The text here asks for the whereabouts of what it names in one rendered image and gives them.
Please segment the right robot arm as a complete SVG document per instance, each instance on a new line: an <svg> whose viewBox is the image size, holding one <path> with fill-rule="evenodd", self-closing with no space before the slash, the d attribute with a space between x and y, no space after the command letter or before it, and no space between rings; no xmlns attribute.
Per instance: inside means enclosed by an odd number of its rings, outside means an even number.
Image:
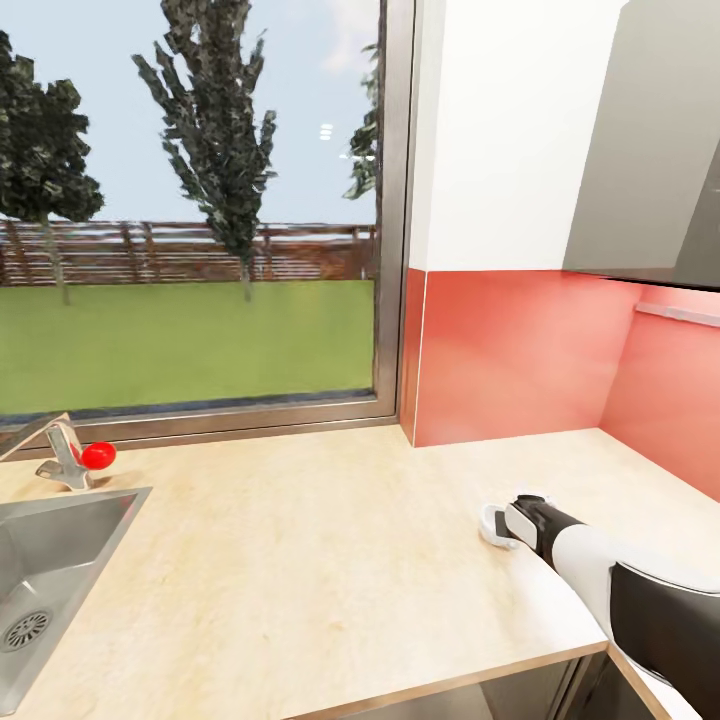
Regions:
<svg viewBox="0 0 720 720"><path fill-rule="evenodd" d="M547 492L513 490L496 536L526 543L575 592L623 657L720 720L720 587L704 573L559 511Z"/></svg>

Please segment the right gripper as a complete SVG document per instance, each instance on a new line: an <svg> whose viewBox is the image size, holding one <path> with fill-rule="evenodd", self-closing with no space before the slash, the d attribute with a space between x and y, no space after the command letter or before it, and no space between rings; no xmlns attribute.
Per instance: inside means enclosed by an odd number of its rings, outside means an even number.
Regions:
<svg viewBox="0 0 720 720"><path fill-rule="evenodd" d="M513 538L515 542L523 542L523 540L515 536L505 524L505 511L495 513L495 527L496 536L499 536L500 538Z"/></svg>

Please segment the coffee cup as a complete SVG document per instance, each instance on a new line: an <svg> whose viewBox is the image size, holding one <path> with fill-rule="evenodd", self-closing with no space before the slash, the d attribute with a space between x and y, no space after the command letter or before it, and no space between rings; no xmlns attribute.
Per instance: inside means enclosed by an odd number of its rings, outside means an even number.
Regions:
<svg viewBox="0 0 720 720"><path fill-rule="evenodd" d="M496 536L495 513L505 511L505 507L497 504L486 504L479 512L479 527L483 538L490 544L500 546L506 545L512 550L518 550L522 543L515 542L513 538L500 538Z"/></svg>

